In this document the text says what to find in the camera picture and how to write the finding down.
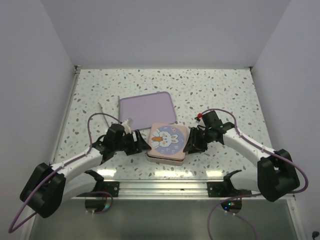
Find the metal tongs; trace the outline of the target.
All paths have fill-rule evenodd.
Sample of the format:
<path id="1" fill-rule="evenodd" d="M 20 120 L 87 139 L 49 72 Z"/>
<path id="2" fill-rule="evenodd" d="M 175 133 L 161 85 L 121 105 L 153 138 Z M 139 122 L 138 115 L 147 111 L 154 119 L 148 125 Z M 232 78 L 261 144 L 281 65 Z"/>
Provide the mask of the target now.
<path id="1" fill-rule="evenodd" d="M 104 98 L 100 97 L 97 104 L 107 128 L 111 127 L 112 124 L 122 123 L 119 119 L 108 112 L 108 105 L 105 103 Z"/>

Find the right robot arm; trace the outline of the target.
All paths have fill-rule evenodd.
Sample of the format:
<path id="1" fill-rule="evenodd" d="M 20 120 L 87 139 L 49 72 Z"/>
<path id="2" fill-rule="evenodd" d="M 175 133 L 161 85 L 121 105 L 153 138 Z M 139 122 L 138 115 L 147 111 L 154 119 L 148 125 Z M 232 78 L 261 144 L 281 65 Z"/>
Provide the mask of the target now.
<path id="1" fill-rule="evenodd" d="M 300 186 L 296 167 L 286 150 L 274 150 L 258 143 L 239 129 L 236 119 L 223 122 L 218 111 L 217 108 L 209 109 L 195 117 L 198 126 L 190 129 L 183 151 L 187 154 L 204 153 L 210 143 L 217 142 L 233 149 L 256 168 L 252 174 L 241 169 L 226 174 L 217 189 L 219 195 L 232 197 L 258 192 L 274 202 Z"/>

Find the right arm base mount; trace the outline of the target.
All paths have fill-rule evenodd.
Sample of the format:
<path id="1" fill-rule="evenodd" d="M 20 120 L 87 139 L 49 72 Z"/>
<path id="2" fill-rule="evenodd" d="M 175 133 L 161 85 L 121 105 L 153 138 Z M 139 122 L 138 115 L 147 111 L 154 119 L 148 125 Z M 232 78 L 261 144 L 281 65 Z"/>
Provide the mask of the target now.
<path id="1" fill-rule="evenodd" d="M 252 194 L 250 190 L 237 190 L 231 183 L 225 181 L 209 181 L 206 184 L 210 198 L 230 198 Z"/>

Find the metal tin lid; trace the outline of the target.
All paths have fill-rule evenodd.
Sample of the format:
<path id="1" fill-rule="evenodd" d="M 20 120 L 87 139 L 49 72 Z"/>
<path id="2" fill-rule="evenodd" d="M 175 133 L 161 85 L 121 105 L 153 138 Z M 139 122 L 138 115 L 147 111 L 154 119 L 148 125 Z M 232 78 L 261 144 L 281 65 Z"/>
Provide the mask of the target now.
<path id="1" fill-rule="evenodd" d="M 150 129 L 147 152 L 149 159 L 182 163 L 186 157 L 184 148 L 188 140 L 188 129 L 176 124 L 154 123 Z"/>

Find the metal cookie tin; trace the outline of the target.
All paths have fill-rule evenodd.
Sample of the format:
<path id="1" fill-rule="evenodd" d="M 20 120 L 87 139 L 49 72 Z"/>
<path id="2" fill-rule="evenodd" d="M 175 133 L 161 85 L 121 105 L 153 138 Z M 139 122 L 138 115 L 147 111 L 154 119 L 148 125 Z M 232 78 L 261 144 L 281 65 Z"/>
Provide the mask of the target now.
<path id="1" fill-rule="evenodd" d="M 146 154 L 147 160 L 151 163 L 156 164 L 164 164 L 164 165 L 171 165 L 171 166 L 182 166 L 184 160 L 186 158 L 185 153 L 173 154 L 173 155 L 151 155 Z"/>

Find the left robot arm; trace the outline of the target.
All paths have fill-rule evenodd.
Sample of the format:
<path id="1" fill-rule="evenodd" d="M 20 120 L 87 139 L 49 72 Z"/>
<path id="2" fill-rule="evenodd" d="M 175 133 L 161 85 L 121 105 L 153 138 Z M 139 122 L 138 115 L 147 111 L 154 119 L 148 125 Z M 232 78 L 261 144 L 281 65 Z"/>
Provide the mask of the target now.
<path id="1" fill-rule="evenodd" d="M 93 177 L 86 185 L 87 192 L 95 197 L 101 195 L 104 184 L 99 180 L 102 176 L 93 168 L 110 160 L 116 152 L 130 156 L 151 149 L 139 130 L 131 132 L 128 127 L 124 123 L 113 123 L 106 134 L 91 143 L 83 154 L 53 165 L 37 165 L 20 194 L 20 200 L 47 218 L 67 197 L 67 185 L 86 176 Z"/>

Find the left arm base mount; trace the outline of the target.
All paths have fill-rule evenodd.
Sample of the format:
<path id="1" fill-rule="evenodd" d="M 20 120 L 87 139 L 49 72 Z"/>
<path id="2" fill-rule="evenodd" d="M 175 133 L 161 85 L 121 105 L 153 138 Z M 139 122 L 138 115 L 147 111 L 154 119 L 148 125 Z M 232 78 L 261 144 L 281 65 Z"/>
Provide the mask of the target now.
<path id="1" fill-rule="evenodd" d="M 86 197 L 104 197 L 107 198 L 107 193 L 112 197 L 118 197 L 120 183 L 118 181 L 101 181 L 98 182 L 93 190 L 85 193 Z"/>

